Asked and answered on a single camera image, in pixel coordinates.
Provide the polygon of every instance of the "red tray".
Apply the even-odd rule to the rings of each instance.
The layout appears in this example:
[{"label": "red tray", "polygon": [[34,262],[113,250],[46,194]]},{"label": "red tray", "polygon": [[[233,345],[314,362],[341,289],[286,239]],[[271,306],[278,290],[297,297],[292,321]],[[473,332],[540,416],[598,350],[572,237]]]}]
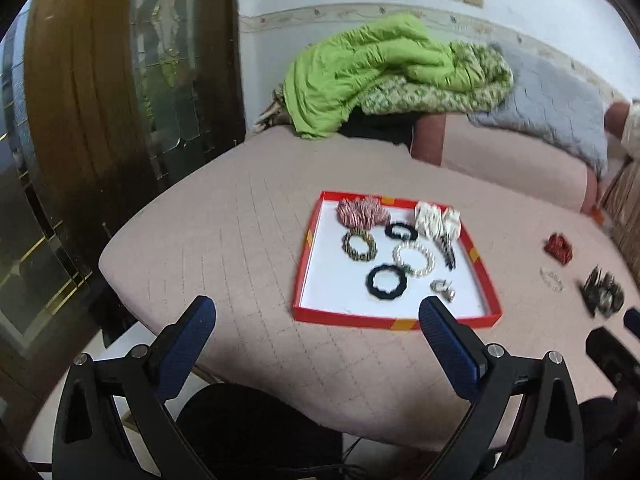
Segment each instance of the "red tray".
[{"label": "red tray", "polygon": [[[320,194],[311,214],[308,231],[306,232],[305,240],[303,241],[302,257],[300,258],[298,266],[298,274],[294,290],[293,317],[298,321],[327,325],[351,326],[358,328],[384,328],[390,330],[417,330],[419,329],[419,323],[415,317],[379,317],[343,314],[339,312],[318,310],[317,308],[312,308],[309,305],[301,304],[303,292],[305,290],[305,282],[308,276],[314,239],[317,235],[318,224],[321,216],[322,204],[325,201],[338,202],[343,198],[352,200],[354,198],[364,198],[365,196],[367,195],[337,191],[323,191]],[[391,198],[384,196],[375,197],[380,200],[382,205],[394,208],[404,208],[411,211],[414,210],[415,205],[417,204],[416,200],[409,200],[405,198]],[[446,208],[446,206],[443,205],[439,205],[439,207],[442,209]],[[474,275],[475,286],[478,291],[477,295],[481,297],[484,311],[486,311],[487,314],[474,317],[459,317],[458,321],[472,328],[491,327],[502,317],[502,310],[491,279],[489,279],[489,275],[482,264],[482,259],[474,247],[464,224],[462,225],[459,244],[463,248],[465,255],[468,257],[468,266],[471,269],[471,273]]]}]

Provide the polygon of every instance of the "patterned blanket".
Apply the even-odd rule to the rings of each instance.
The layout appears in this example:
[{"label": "patterned blanket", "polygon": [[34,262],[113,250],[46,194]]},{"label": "patterned blanket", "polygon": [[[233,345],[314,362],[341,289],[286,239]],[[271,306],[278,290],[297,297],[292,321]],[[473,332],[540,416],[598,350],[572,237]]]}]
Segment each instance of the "patterned blanket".
[{"label": "patterned blanket", "polygon": [[478,112],[492,110],[504,101],[513,87],[513,73],[504,58],[488,46],[459,41],[452,42],[450,46],[460,62],[484,73],[482,86],[467,92],[455,92],[395,75],[359,94],[358,103],[362,111],[367,115]]}]

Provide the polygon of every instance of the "green blanket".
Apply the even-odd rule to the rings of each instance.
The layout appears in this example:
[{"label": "green blanket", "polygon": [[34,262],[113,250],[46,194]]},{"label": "green blanket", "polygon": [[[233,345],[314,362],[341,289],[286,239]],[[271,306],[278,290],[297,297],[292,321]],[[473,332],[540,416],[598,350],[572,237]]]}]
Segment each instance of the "green blanket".
[{"label": "green blanket", "polygon": [[315,138],[333,135],[357,105],[370,114],[439,111],[435,98],[446,111],[452,102],[456,111],[487,110],[512,85],[497,52],[433,40],[418,18],[396,14],[303,50],[287,71],[284,98],[296,131]]}]

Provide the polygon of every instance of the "gray pillow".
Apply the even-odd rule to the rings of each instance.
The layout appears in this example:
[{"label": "gray pillow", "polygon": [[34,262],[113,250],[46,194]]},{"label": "gray pillow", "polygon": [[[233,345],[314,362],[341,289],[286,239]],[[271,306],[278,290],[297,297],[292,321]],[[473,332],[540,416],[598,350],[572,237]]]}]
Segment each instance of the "gray pillow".
[{"label": "gray pillow", "polygon": [[595,87],[517,46],[492,47],[511,66],[513,89],[497,108],[469,114],[469,120],[544,140],[586,162],[602,179],[607,174],[607,136]]}]

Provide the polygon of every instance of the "black scrunchie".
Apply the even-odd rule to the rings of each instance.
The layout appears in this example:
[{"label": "black scrunchie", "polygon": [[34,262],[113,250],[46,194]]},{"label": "black scrunchie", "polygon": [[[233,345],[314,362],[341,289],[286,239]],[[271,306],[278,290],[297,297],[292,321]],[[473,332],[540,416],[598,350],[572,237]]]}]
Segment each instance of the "black scrunchie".
[{"label": "black scrunchie", "polygon": [[[376,274],[382,270],[391,270],[398,276],[398,286],[396,286],[394,290],[385,292],[373,285],[373,279],[376,277]],[[372,296],[375,296],[379,300],[394,300],[395,298],[399,298],[406,290],[406,274],[404,270],[395,265],[380,265],[375,267],[367,276],[367,290]]]},{"label": "black scrunchie", "polygon": [[[394,227],[401,227],[409,231],[409,234],[406,233],[395,233]],[[409,224],[405,224],[404,222],[393,222],[385,227],[385,235],[389,238],[393,238],[394,240],[417,240],[418,239],[418,231]]]}]

